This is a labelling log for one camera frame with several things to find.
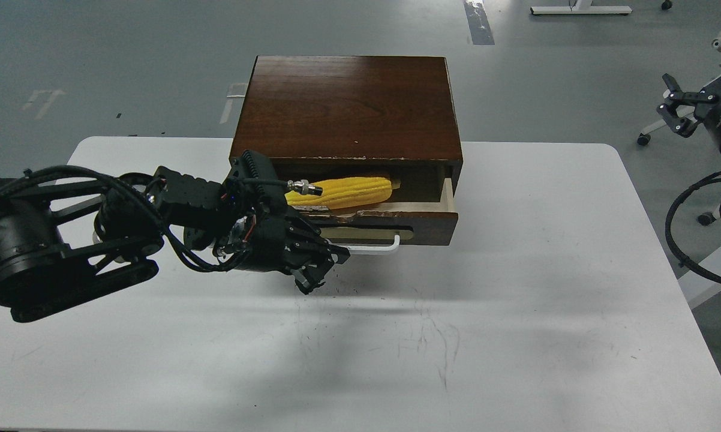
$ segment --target yellow corn cob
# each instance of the yellow corn cob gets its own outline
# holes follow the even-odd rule
[[[320,197],[289,192],[286,202],[289,205],[325,205],[334,210],[383,202],[393,193],[390,179],[384,177],[347,177],[314,184],[323,188]]]

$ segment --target wooden drawer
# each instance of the wooden drawer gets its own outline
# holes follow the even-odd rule
[[[299,208],[338,242],[448,244],[462,168],[445,58],[257,57],[231,158],[270,158],[282,179],[383,172],[387,202]]]

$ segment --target drawer handle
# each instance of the drawer handle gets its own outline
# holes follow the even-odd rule
[[[343,248],[350,251],[350,255],[389,255],[398,250],[401,246],[401,235],[395,235],[393,244],[389,246],[366,246],[363,244],[342,244]]]

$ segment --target floor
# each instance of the floor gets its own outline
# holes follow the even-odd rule
[[[663,73],[686,90],[721,73],[710,47],[721,0],[668,11],[658,0],[603,0],[634,12],[555,17],[528,9],[561,0],[484,3],[489,28],[473,44],[460,0],[2,1],[0,175],[62,164],[92,135],[232,137],[241,101],[226,115],[226,95],[248,81],[256,55],[437,55],[462,140],[612,145],[664,244],[670,203],[721,170],[721,156],[702,130],[681,139],[665,128],[644,148],[635,138],[657,119]],[[675,222],[695,259],[721,245],[721,224],[694,220],[716,204],[712,189]],[[721,371],[721,293],[695,316]]]

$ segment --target chair wheel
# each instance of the chair wheel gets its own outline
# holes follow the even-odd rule
[[[715,216],[712,214],[711,211],[706,211],[705,213],[700,214],[697,216],[697,222],[703,227],[708,226],[709,224],[717,221]]]
[[[638,135],[638,139],[635,140],[635,142],[638,143],[638,145],[648,145],[648,142],[651,140],[651,135],[649,134],[640,134]]]

